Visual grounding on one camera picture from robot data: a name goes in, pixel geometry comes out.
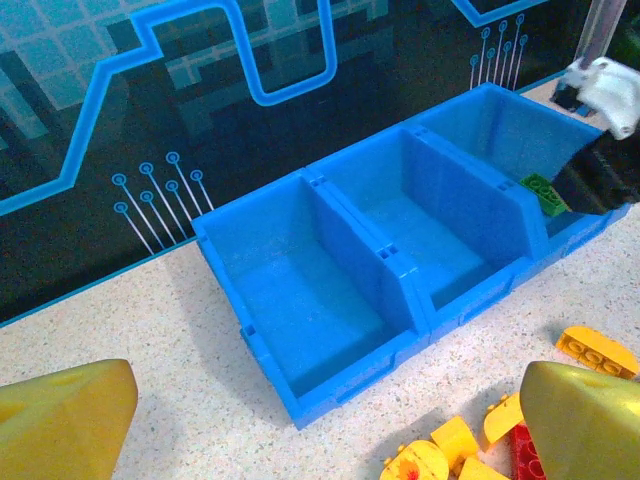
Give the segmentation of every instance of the bin compartment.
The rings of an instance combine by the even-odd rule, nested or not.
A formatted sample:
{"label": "bin compartment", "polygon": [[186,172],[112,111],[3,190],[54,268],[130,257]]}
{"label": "bin compartment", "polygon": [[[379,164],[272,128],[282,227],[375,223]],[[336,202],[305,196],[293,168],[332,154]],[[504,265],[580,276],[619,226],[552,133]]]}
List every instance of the bin compartment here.
{"label": "bin compartment", "polygon": [[438,145],[424,129],[392,128],[310,167],[410,257],[436,310],[532,251],[522,205],[499,188],[503,177]]}
{"label": "bin compartment", "polygon": [[[553,179],[584,145],[602,132],[492,84],[419,115],[420,125],[519,183],[532,174]],[[544,216],[549,237],[584,215]]]}
{"label": "bin compartment", "polygon": [[388,373],[415,337],[406,272],[300,173],[198,218],[194,229],[298,426],[322,402],[344,401],[346,385],[362,388],[356,377],[368,385],[378,373],[371,364]]}

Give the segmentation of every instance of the blue storage tray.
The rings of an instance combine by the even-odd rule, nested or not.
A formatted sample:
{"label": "blue storage tray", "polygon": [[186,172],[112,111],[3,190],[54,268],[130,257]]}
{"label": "blue storage tray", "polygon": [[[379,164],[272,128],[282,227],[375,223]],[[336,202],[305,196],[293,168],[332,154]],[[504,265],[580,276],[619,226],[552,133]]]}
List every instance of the blue storage tray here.
{"label": "blue storage tray", "polygon": [[485,84],[193,222],[298,428],[624,216],[519,185],[597,129]]}

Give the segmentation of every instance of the yellow plastic piece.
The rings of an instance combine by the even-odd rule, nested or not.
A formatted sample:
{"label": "yellow plastic piece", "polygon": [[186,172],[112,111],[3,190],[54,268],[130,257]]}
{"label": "yellow plastic piece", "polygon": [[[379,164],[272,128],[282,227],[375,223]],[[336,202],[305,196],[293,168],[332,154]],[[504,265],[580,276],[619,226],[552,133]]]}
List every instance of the yellow plastic piece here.
{"label": "yellow plastic piece", "polygon": [[0,388],[0,477],[110,479],[137,403],[126,360]]}
{"label": "yellow plastic piece", "polygon": [[533,362],[520,402],[547,480],[640,478],[640,384]]}
{"label": "yellow plastic piece", "polygon": [[398,456],[384,462],[380,480],[447,480],[449,465],[444,453],[427,440],[416,440],[405,448],[398,447]]}
{"label": "yellow plastic piece", "polygon": [[556,347],[600,373],[631,379],[640,371],[638,361],[629,350],[589,327],[567,328]]}
{"label": "yellow plastic piece", "polygon": [[460,416],[453,417],[436,429],[431,438],[447,457],[449,469],[454,473],[459,471],[468,457],[477,454],[480,449],[471,429]]}
{"label": "yellow plastic piece", "polygon": [[487,412],[480,441],[482,450],[485,452],[524,420],[520,408],[520,393],[516,392],[511,396],[503,395],[500,403],[497,406],[489,406]]}
{"label": "yellow plastic piece", "polygon": [[474,457],[465,460],[458,480],[509,480]]}

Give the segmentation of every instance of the green lego brick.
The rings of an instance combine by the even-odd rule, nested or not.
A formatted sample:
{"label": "green lego brick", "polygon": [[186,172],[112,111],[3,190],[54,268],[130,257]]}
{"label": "green lego brick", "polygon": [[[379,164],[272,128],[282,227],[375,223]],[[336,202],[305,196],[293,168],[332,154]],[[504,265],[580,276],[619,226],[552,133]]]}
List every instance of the green lego brick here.
{"label": "green lego brick", "polygon": [[546,178],[534,173],[521,180],[520,184],[538,196],[542,211],[550,217],[556,217],[567,211],[567,205]]}

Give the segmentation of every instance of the toy block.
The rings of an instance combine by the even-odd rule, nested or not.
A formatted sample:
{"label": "toy block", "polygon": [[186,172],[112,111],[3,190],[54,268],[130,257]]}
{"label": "toy block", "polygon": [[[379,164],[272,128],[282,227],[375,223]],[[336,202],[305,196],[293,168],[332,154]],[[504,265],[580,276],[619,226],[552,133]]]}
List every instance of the toy block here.
{"label": "toy block", "polygon": [[449,465],[444,453],[432,442],[416,440],[398,447],[398,456],[387,458],[380,480],[447,480]]}
{"label": "toy block", "polygon": [[460,471],[464,461],[480,449],[469,426],[460,416],[455,416],[431,434],[433,442],[447,457],[449,469]]}
{"label": "toy block", "polygon": [[480,440],[485,452],[524,420],[520,408],[520,393],[503,395],[500,403],[497,406],[490,405],[487,412]]}
{"label": "toy block", "polygon": [[614,377],[631,379],[640,370],[629,350],[589,327],[567,328],[556,347],[592,370]]}
{"label": "toy block", "polygon": [[556,217],[567,211],[567,205],[556,193],[551,183],[544,177],[534,173],[520,181],[523,187],[528,188],[538,196],[540,207],[550,217]]}
{"label": "toy block", "polygon": [[509,480],[475,457],[465,460],[458,480]]}
{"label": "toy block", "polygon": [[546,480],[529,429],[524,423],[511,430],[511,469],[513,480]]}

